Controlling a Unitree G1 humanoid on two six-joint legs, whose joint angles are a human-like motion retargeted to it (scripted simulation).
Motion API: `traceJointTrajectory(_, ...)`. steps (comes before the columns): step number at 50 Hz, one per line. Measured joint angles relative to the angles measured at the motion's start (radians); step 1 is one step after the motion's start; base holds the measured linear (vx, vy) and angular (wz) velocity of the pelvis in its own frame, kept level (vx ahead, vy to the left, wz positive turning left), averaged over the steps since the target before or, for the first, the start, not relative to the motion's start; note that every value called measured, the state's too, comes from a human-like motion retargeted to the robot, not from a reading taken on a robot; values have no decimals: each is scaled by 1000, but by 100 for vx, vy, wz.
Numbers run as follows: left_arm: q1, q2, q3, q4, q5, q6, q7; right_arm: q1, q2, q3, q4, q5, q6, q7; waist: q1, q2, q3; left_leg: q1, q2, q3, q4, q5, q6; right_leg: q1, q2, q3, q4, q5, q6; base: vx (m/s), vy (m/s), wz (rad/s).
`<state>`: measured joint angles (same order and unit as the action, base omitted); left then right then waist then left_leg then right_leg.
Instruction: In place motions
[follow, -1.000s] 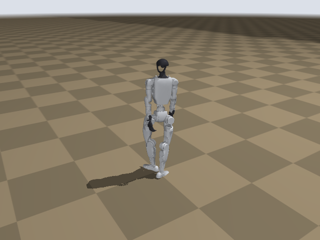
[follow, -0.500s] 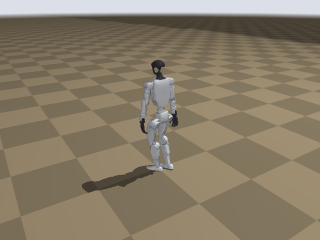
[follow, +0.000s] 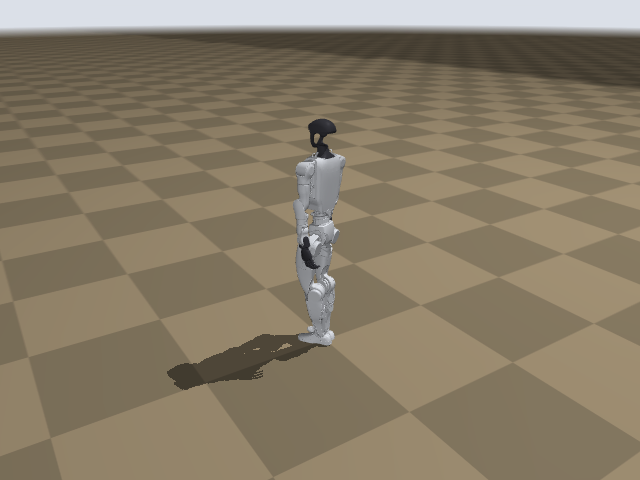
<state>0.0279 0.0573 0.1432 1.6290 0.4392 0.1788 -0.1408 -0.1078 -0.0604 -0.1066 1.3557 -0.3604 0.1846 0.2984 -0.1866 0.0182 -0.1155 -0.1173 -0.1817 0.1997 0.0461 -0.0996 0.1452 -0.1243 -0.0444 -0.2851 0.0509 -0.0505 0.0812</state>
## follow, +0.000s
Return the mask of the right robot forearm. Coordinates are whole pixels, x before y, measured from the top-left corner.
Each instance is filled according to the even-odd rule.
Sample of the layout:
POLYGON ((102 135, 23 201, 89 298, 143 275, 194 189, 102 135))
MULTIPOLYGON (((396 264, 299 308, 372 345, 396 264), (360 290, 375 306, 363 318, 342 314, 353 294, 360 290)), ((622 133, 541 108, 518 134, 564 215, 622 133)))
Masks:
MULTIPOLYGON (((336 199, 336 203, 335 203, 335 205, 337 204, 338 198, 339 198, 339 195, 338 195, 338 197, 337 197, 337 199, 336 199)), ((332 217, 333 210, 334 210, 334 208, 332 208, 332 209, 330 209, 330 210, 327 210, 327 211, 324 211, 324 212, 326 212, 326 213, 328 214, 329 220, 330 220, 330 218, 332 217)))

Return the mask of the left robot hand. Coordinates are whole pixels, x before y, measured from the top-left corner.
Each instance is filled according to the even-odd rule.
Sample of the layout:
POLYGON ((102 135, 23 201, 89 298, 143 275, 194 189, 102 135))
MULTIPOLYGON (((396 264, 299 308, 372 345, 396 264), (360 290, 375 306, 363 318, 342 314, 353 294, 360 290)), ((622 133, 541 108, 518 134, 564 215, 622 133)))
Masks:
POLYGON ((301 256, 302 256, 302 260, 305 262, 305 265, 311 269, 317 269, 320 266, 316 265, 312 259, 312 255, 311 252, 309 251, 309 246, 310 246, 310 242, 309 242, 309 238, 307 236, 305 236, 303 238, 303 243, 304 246, 299 245, 299 248, 301 248, 301 256))

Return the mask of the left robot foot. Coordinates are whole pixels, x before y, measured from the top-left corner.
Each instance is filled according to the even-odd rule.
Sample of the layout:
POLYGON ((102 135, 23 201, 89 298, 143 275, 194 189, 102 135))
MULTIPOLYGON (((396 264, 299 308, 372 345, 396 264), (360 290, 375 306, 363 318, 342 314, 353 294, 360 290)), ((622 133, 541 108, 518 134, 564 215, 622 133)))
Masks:
MULTIPOLYGON (((323 337, 319 337, 319 336, 317 337, 315 335, 316 335, 315 331, 314 332, 310 332, 310 333, 300 333, 298 335, 298 339, 300 341, 307 342, 307 343, 317 343, 317 344, 322 344, 322 345, 331 345, 332 344, 332 339, 331 339, 331 336, 329 334, 323 333, 323 337)), ((317 335, 319 335, 319 334, 317 334, 317 335)))

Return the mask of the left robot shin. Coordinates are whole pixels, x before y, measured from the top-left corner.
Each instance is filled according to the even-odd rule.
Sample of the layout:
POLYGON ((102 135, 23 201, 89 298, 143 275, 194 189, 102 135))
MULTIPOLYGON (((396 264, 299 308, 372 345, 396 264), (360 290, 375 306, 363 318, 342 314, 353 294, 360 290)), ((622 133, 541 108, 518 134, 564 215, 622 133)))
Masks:
POLYGON ((323 333, 324 333, 323 319, 325 318, 325 299, 324 298, 322 299, 322 294, 320 293, 320 291, 316 289, 312 289, 308 292, 308 296, 305 294, 305 300, 306 300, 309 317, 312 321, 313 328, 315 329, 315 333, 316 333, 315 336, 323 337, 323 333), (317 332, 316 332, 316 329, 317 329, 317 332))

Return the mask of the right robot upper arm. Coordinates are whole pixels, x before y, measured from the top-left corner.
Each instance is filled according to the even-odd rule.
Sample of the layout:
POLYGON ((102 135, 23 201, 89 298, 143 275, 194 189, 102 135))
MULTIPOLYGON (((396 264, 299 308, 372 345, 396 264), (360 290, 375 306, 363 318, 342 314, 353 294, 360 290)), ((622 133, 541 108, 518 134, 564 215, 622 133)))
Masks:
MULTIPOLYGON (((338 155, 338 154, 337 154, 337 155, 338 155)), ((341 155, 338 155, 338 157, 339 157, 340 162, 341 162, 341 168, 340 168, 340 182, 339 182, 339 192, 340 192, 340 185, 341 185, 341 181, 342 181, 342 173, 343 173, 343 168, 344 168, 345 163, 346 163, 346 159, 345 159, 345 157, 344 157, 344 156, 341 156, 341 155)), ((339 192, 338 192, 338 195, 339 195, 339 192)))

